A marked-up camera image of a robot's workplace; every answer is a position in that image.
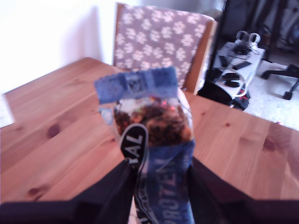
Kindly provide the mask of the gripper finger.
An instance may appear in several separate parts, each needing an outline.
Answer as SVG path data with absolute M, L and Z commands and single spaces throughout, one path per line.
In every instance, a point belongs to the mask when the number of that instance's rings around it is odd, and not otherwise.
M 132 204 L 134 172 L 122 161 L 79 195 L 80 224 L 126 224 Z
M 197 224 L 249 224 L 249 196 L 222 180 L 196 158 L 187 171 L 188 196 Z

